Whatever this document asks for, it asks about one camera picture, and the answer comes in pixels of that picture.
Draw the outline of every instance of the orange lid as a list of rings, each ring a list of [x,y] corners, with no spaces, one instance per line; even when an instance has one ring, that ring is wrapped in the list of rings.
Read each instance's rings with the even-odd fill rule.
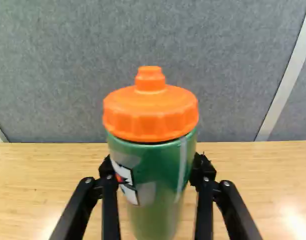
[[[103,100],[103,124],[113,135],[153,143],[189,133],[199,120],[195,95],[167,85],[159,66],[141,66],[135,85],[111,92]]]

